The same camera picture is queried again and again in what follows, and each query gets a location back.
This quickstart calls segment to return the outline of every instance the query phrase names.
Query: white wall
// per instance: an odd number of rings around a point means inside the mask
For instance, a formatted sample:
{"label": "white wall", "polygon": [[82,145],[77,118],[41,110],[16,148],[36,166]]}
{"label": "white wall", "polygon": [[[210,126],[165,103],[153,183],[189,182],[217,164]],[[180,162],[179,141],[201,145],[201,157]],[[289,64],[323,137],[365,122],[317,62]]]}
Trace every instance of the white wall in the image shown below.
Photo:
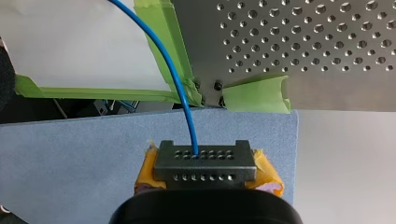
{"label": "white wall", "polygon": [[304,224],[396,223],[396,113],[299,111]]}

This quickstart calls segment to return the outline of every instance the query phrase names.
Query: blue-gray foam mat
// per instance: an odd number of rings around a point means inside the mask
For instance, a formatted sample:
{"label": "blue-gray foam mat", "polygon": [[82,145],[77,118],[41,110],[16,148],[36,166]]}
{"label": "blue-gray foam mat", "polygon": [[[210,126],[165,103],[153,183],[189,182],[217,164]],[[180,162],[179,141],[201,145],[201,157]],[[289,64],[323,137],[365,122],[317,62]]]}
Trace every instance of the blue-gray foam mat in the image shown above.
{"label": "blue-gray foam mat", "polygon": [[[298,114],[192,111],[200,145],[264,148],[292,203]],[[0,204],[35,224],[108,223],[134,193],[149,142],[189,145],[181,110],[0,126]]]}

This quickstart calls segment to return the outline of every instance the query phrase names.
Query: metal plate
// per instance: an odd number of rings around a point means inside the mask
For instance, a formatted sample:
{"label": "metal plate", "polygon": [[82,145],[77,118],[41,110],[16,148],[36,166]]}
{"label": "metal plate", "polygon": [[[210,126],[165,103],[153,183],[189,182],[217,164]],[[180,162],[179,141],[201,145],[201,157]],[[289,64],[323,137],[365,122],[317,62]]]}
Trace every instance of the metal plate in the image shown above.
{"label": "metal plate", "polygon": [[248,141],[235,146],[174,146],[162,141],[154,164],[154,179],[165,181],[168,189],[242,188],[256,178],[256,165]]}
{"label": "metal plate", "polygon": [[299,109],[396,111],[394,0],[174,0],[208,105],[227,86],[286,74]]}

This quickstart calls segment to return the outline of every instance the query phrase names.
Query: perforated metal panel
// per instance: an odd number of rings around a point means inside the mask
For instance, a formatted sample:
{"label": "perforated metal panel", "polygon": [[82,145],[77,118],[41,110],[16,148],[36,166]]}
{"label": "perforated metal panel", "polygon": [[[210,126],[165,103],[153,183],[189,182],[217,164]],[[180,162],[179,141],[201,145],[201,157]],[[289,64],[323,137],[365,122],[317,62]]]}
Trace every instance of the perforated metal panel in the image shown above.
{"label": "perforated metal panel", "polygon": [[295,108],[396,111],[396,1],[175,0],[206,103],[259,74],[287,74]]}

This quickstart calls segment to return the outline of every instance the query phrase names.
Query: blue wire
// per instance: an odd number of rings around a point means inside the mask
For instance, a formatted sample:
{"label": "blue wire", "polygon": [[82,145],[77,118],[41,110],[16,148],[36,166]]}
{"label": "blue wire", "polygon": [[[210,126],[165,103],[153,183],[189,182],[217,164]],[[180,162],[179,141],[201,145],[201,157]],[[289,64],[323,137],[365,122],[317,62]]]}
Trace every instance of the blue wire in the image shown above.
{"label": "blue wire", "polygon": [[166,64],[168,65],[169,70],[171,72],[172,79],[174,80],[177,94],[178,97],[180,98],[181,105],[183,106],[184,115],[186,116],[187,124],[189,125],[192,151],[195,155],[198,155],[199,148],[198,148],[197,136],[194,128],[194,123],[192,121],[192,116],[189,108],[189,101],[187,100],[187,97],[184,94],[183,87],[181,85],[180,79],[178,78],[177,70],[171,59],[171,56],[169,55],[163,43],[161,42],[160,38],[158,38],[158,36],[156,36],[154,32],[152,32],[152,30],[142,20],[140,20],[140,18],[136,14],[132,12],[131,9],[126,7],[123,3],[121,3],[118,0],[109,0],[109,2],[114,4],[121,11],[127,14],[134,22],[136,22],[136,24],[151,38],[152,42],[154,42],[158,50],[163,55],[163,58],[165,59]]}

